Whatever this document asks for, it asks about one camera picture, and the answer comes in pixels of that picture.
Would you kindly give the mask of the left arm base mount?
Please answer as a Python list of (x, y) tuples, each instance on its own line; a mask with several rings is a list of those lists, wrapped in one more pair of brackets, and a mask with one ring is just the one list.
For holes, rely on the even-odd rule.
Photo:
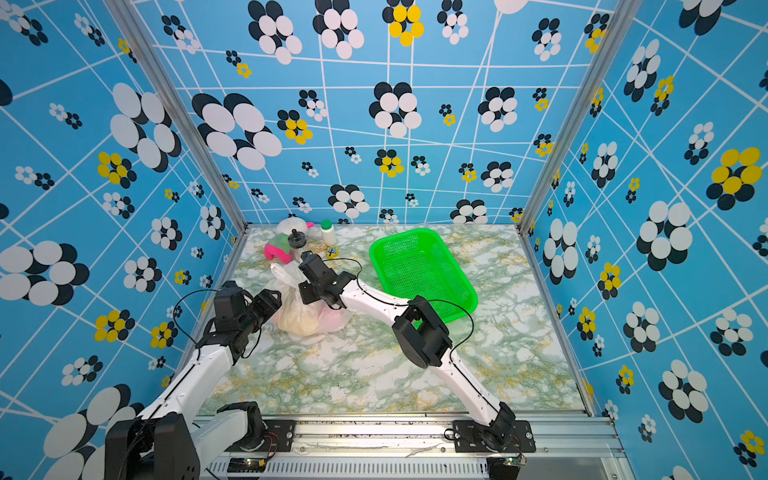
[(265, 420), (264, 434), (259, 440), (248, 440), (244, 445), (238, 443), (227, 449), (229, 453), (284, 453), (290, 452), (295, 438), (297, 422), (295, 420)]

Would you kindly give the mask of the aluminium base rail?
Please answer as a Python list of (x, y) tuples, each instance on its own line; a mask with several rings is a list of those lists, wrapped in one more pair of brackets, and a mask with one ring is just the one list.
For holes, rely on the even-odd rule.
[[(536, 449), (522, 479), (631, 479), (614, 425), (575, 410), (522, 411)], [(291, 429), (266, 466), (259, 453), (225, 452), (205, 479), (485, 479), (487, 453), (460, 453), (446, 431), (460, 414), (286, 416)]]

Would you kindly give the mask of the green plastic basket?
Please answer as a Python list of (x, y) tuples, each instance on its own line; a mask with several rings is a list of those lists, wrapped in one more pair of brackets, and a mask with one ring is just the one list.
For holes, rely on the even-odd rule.
[(373, 242), (369, 257), (384, 292), (403, 299), (434, 300), (450, 323), (474, 313), (478, 294), (441, 236), (417, 228)]

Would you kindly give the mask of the translucent white plastic bag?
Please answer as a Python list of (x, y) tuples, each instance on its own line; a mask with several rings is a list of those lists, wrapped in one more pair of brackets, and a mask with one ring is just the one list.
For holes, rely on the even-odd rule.
[(306, 280), (295, 262), (270, 264), (273, 280), (268, 288), (281, 294), (281, 307), (272, 316), (278, 329), (299, 337), (333, 333), (344, 328), (352, 318), (348, 310), (331, 309), (324, 301), (304, 304), (299, 284)]

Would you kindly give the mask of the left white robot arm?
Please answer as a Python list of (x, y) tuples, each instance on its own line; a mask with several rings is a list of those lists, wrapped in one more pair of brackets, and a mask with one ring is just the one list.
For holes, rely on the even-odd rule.
[(250, 335), (281, 308), (281, 293), (263, 289), (253, 295), (227, 281), (213, 306), (214, 317), (182, 371), (136, 418), (109, 429), (106, 479), (199, 479), (231, 447), (274, 446), (254, 401), (225, 405), (198, 429), (193, 423), (216, 384), (245, 357)]

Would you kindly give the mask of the glass jar black lid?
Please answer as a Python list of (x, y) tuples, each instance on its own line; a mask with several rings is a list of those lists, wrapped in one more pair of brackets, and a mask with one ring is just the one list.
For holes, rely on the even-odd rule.
[(306, 234), (303, 231), (293, 229), (291, 233), (288, 235), (287, 240), (291, 248), (292, 254), (300, 258), (302, 252), (305, 250), (305, 247), (307, 246)]

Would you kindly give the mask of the white plush toy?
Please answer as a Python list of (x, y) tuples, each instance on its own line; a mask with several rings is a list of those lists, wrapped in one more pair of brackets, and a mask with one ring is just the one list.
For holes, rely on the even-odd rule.
[(299, 217), (289, 217), (277, 225), (276, 232), (278, 234), (291, 235), (293, 231), (296, 231), (307, 235), (313, 226), (313, 222), (307, 222)]

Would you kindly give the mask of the white bottle green cap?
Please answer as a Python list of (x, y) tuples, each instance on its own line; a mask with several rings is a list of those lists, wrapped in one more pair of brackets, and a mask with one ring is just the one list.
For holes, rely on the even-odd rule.
[(338, 243), (334, 224), (330, 220), (323, 220), (320, 224), (321, 236), (326, 246), (333, 247)]

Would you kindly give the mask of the pink green plush toy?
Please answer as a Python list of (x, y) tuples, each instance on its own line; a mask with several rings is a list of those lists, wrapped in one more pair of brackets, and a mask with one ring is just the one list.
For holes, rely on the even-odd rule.
[(280, 261), (289, 264), (293, 261), (292, 247), (288, 236), (283, 233), (275, 235), (264, 246), (264, 256), (270, 261)]

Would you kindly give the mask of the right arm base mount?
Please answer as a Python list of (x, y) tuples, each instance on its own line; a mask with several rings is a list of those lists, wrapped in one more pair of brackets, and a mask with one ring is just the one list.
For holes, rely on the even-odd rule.
[(457, 453), (529, 454), (537, 450), (535, 438), (528, 421), (516, 420), (502, 440), (495, 440), (490, 428), (472, 420), (455, 420), (444, 431)]

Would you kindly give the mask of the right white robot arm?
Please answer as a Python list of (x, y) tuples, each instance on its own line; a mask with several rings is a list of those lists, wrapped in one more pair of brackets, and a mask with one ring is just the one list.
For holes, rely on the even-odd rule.
[(460, 358), (433, 300), (391, 296), (350, 272), (336, 272), (309, 251), (301, 254), (299, 270), (305, 277), (299, 284), (304, 304), (323, 301), (331, 308), (366, 314), (391, 327), (403, 355), (416, 367), (433, 371), (459, 398), (486, 449), (502, 452), (520, 446), (515, 413), (485, 388)]

